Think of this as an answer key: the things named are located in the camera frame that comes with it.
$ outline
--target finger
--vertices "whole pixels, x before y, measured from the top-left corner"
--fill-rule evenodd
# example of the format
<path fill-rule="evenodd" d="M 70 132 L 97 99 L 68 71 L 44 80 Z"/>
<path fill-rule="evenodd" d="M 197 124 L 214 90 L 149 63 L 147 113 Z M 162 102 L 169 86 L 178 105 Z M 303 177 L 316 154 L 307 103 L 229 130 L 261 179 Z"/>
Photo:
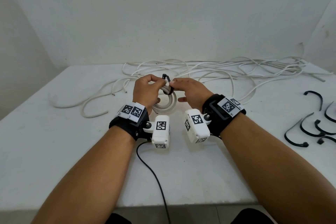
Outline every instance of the finger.
<path fill-rule="evenodd" d="M 188 102 L 187 97 L 182 97 L 177 99 L 178 102 Z"/>
<path fill-rule="evenodd" d="M 191 78 L 174 78 L 174 82 L 191 82 L 193 79 Z"/>
<path fill-rule="evenodd" d="M 174 90 L 182 90 L 182 91 L 186 91 L 189 86 L 190 83 L 189 82 L 176 82 L 176 81 L 171 81 L 169 83 L 170 86 L 172 86 L 174 88 Z"/>
<path fill-rule="evenodd" d="M 148 75 L 145 75 L 145 76 L 141 77 L 141 79 L 144 80 L 144 81 L 146 81 L 146 82 L 157 82 L 158 80 L 160 80 L 162 78 L 157 77 L 157 76 L 155 76 L 153 74 L 148 74 Z"/>
<path fill-rule="evenodd" d="M 163 86 L 166 85 L 166 80 L 159 78 L 156 82 L 154 82 L 152 85 L 157 89 L 157 91 L 159 91 L 159 89 L 161 89 Z"/>

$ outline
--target white table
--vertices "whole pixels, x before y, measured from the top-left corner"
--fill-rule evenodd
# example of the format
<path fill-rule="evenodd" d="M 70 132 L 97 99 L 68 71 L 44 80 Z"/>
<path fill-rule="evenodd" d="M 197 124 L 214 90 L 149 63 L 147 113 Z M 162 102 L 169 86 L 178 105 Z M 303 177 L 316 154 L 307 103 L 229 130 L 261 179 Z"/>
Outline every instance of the white table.
<path fill-rule="evenodd" d="M 58 103 L 71 104 L 84 99 L 103 83 L 120 77 L 121 65 L 71 66 L 0 121 L 0 210 L 39 208 L 63 175 L 107 131 L 120 106 L 132 100 L 134 82 L 128 86 L 127 94 L 119 92 L 115 97 L 106 96 L 88 104 L 87 114 L 110 111 L 91 119 L 80 116 L 80 107 L 51 107 L 48 93 L 57 94 Z M 252 120 L 303 156 L 336 186 L 335 143 L 325 140 L 323 145 L 318 145 L 317 138 L 305 135 L 298 127 L 289 133 L 289 137 L 295 142 L 307 141 L 308 148 L 292 146 L 283 137 L 296 121 L 318 110 L 318 97 L 304 96 L 303 92 L 315 90 L 321 93 L 325 100 L 323 110 L 336 100 L 336 76 L 324 78 L 326 82 L 302 75 L 270 82 L 261 86 L 245 107 Z M 206 86 L 216 93 L 231 94 L 229 80 L 209 82 Z M 249 80 L 236 81 L 235 96 L 239 98 L 250 88 Z M 187 109 L 186 103 L 178 103 L 169 113 L 172 128 L 169 149 L 159 150 L 145 144 L 139 150 L 157 174 L 167 203 L 256 202 L 218 138 L 211 137 L 204 144 L 189 142 L 182 120 Z M 330 109 L 330 115 L 334 117 L 335 109 L 335 106 Z M 307 119 L 307 130 L 315 131 L 313 121 L 317 118 L 322 118 L 321 112 Z M 336 131 L 336 125 L 325 118 L 322 118 L 321 127 Z M 118 206 L 162 204 L 155 178 L 134 153 Z"/>

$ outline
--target black curved plastic piece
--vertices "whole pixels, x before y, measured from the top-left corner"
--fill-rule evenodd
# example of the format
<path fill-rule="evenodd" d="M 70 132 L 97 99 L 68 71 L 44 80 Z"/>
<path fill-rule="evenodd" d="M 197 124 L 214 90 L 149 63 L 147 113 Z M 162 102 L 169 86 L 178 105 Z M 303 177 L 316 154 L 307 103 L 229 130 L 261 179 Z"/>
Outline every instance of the black curved plastic piece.
<path fill-rule="evenodd" d="M 330 133 L 330 132 L 324 131 L 322 128 L 320 128 L 320 127 L 319 127 L 319 123 L 320 123 L 320 122 L 321 122 L 320 120 L 315 120 L 315 121 L 314 121 L 315 128 L 316 128 L 318 131 L 323 132 L 323 133 L 325 133 L 326 135 L 330 135 L 330 136 L 334 136 L 334 135 L 336 135 L 336 133 Z"/>
<path fill-rule="evenodd" d="M 333 137 L 331 137 L 331 136 L 323 136 L 323 137 L 321 137 L 321 138 L 317 141 L 317 143 L 318 143 L 318 144 L 323 144 L 323 143 L 324 143 L 323 138 L 329 139 L 329 140 L 331 140 L 331 141 L 333 141 L 333 142 L 336 143 L 336 139 L 333 138 Z"/>
<path fill-rule="evenodd" d="M 304 147 L 304 148 L 305 148 L 305 147 L 308 147 L 308 146 L 309 146 L 309 144 L 308 144 L 307 142 L 303 142 L 303 143 L 301 143 L 301 144 L 298 144 L 298 143 L 294 143 L 293 141 L 289 140 L 289 138 L 287 137 L 287 132 L 290 131 L 293 127 L 295 127 L 297 124 L 299 124 L 301 120 L 299 120 L 298 122 L 296 122 L 296 123 L 294 124 L 294 126 L 292 126 L 291 128 L 289 128 L 289 129 L 285 132 L 284 137 L 285 137 L 286 141 L 288 141 L 291 145 L 298 146 L 298 147 Z"/>
<path fill-rule="evenodd" d="M 306 118 L 308 118 L 309 116 L 312 116 L 314 113 L 312 112 L 311 114 L 307 115 L 306 117 L 304 117 L 302 120 L 301 120 L 301 123 L 300 123 L 300 129 L 302 130 L 302 132 L 304 132 L 306 135 L 309 135 L 309 136 L 313 136 L 313 137 L 321 137 L 321 136 L 325 136 L 326 134 L 325 133 L 322 133 L 320 132 L 318 135 L 317 134 L 313 134 L 313 133 L 310 133 L 308 132 L 307 130 L 305 130 L 303 127 L 302 127 L 302 123 L 304 122 L 304 120 Z"/>
<path fill-rule="evenodd" d="M 322 105 L 323 105 L 323 98 L 322 98 L 321 94 L 317 93 L 316 91 L 308 90 L 304 93 L 304 95 L 306 96 L 308 93 L 313 93 L 320 98 L 320 111 L 321 111 L 322 110 Z"/>
<path fill-rule="evenodd" d="M 170 82 L 170 78 L 169 78 L 169 76 L 166 75 L 166 74 L 162 74 L 162 79 L 166 79 L 166 78 L 167 78 L 167 81 Z M 168 94 L 165 93 L 165 92 L 163 92 L 164 94 L 166 94 L 166 95 L 171 95 L 171 94 L 173 93 L 174 88 L 173 88 L 172 86 L 169 86 L 169 87 L 170 87 L 170 92 L 169 92 Z"/>
<path fill-rule="evenodd" d="M 329 117 L 329 116 L 327 115 L 327 110 L 328 110 L 328 108 L 329 108 L 333 103 L 334 103 L 334 101 L 331 102 L 331 103 L 327 106 L 326 110 L 324 111 L 324 116 L 325 116 L 328 120 L 330 120 L 330 121 L 336 123 L 336 120 L 335 120 L 335 119 L 333 119 L 333 118 L 331 118 L 331 117 Z"/>

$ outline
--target black cable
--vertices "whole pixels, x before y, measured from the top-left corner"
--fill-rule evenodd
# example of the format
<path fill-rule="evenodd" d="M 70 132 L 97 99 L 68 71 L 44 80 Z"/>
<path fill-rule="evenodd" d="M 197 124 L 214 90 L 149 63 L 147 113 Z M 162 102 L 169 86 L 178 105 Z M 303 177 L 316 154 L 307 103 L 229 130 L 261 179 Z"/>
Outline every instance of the black cable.
<path fill-rule="evenodd" d="M 167 213 L 168 223 L 171 224 L 171 222 L 170 222 L 170 217 L 169 217 L 169 213 L 168 213 L 168 208 L 167 208 L 167 203 L 166 203 L 165 196 L 164 196 L 164 194 L 163 194 L 163 191 L 162 191 L 162 188 L 161 188 L 161 184 L 160 184 L 160 182 L 159 182 L 159 179 L 156 177 L 156 174 L 155 174 L 154 171 L 149 167 L 149 165 L 147 165 L 147 164 L 145 163 L 145 161 L 143 161 L 143 160 L 140 158 L 139 153 L 138 153 L 138 149 L 139 149 L 139 147 L 140 147 L 141 145 L 143 145 L 143 144 L 145 144 L 145 143 L 149 143 L 149 142 L 150 142 L 150 141 L 146 141 L 146 142 L 143 142 L 143 143 L 139 144 L 139 146 L 138 146 L 137 149 L 136 149 L 136 154 L 138 155 L 138 158 L 141 160 L 141 162 L 144 163 L 145 166 L 148 167 L 148 169 L 153 173 L 153 175 L 154 175 L 154 177 L 155 177 L 155 179 L 156 179 L 156 181 L 157 181 L 157 183 L 158 183 L 158 185 L 159 185 L 159 187 L 160 187 L 161 194 L 162 194 L 162 198 L 163 198 L 163 202 L 165 203 L 165 208 L 166 208 L 166 213 Z"/>

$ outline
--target coiled white cable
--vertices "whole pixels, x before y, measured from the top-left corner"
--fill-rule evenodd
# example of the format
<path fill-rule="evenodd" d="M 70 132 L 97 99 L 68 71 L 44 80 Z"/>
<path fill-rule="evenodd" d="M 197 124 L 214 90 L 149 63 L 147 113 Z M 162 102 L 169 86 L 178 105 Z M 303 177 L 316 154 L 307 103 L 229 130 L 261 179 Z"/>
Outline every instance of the coiled white cable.
<path fill-rule="evenodd" d="M 84 108 L 86 105 L 97 98 L 107 96 L 107 95 L 115 95 L 117 92 L 124 90 L 125 93 L 127 93 L 126 87 L 128 86 L 128 83 L 131 80 L 136 80 L 146 74 L 153 73 L 156 71 L 163 71 L 168 70 L 169 72 L 174 73 L 174 75 L 171 75 L 171 77 L 184 77 L 188 76 L 191 77 L 191 74 L 198 73 L 198 76 L 194 77 L 194 79 L 197 79 L 198 81 L 202 83 L 206 83 L 212 80 L 218 80 L 218 79 L 230 79 L 231 86 L 232 86 L 232 96 L 235 93 L 235 84 L 234 80 L 238 80 L 240 78 L 247 78 L 250 79 L 252 82 L 253 87 L 242 97 L 236 97 L 238 101 L 243 101 L 243 104 L 248 103 L 254 96 L 256 90 L 258 87 L 272 81 L 277 80 L 286 80 L 291 79 L 296 76 L 299 76 L 301 74 L 312 76 L 313 78 L 316 78 L 322 82 L 322 78 L 319 77 L 319 75 L 328 75 L 332 73 L 316 73 L 316 72 L 308 72 L 304 69 L 307 66 L 307 62 L 300 58 L 300 57 L 286 57 L 281 59 L 269 59 L 269 60 L 263 60 L 263 59 L 251 59 L 248 57 L 236 57 L 229 61 L 224 62 L 217 62 L 217 61 L 182 61 L 177 59 L 168 59 L 163 61 L 145 61 L 142 63 L 125 63 L 122 66 L 122 72 L 124 75 L 126 75 L 124 78 L 120 78 L 117 80 L 113 80 L 110 82 L 105 83 L 102 85 L 99 90 L 91 95 L 89 98 L 82 100 L 78 103 L 72 104 L 72 105 L 58 105 L 56 104 L 48 95 L 49 102 L 53 107 L 56 108 L 70 108 L 82 105 L 81 108 L 81 115 L 86 118 L 93 118 L 97 117 L 103 114 L 106 114 L 108 111 L 95 114 L 95 115 L 86 115 L 84 112 Z M 129 73 L 125 71 L 126 66 L 136 66 L 135 71 L 133 73 Z M 243 69 L 243 66 L 252 66 L 252 69 L 247 72 Z M 233 67 L 236 66 L 237 69 L 233 70 L 228 69 L 227 67 Z M 256 70 L 259 68 L 264 73 L 263 74 L 257 74 Z M 255 79 L 267 79 L 269 80 L 263 81 L 259 84 L 255 83 Z M 123 82 L 122 88 L 119 90 L 116 90 L 116 86 L 119 84 L 119 82 Z M 112 85 L 111 92 L 108 93 L 102 93 L 102 90 L 110 85 Z M 164 86 L 161 88 L 162 91 L 169 93 L 169 86 Z M 171 111 L 175 105 L 176 105 L 176 94 L 173 92 L 171 95 L 168 95 L 169 102 L 166 105 L 159 105 L 156 104 L 153 106 L 153 111 L 155 113 L 165 113 Z"/>

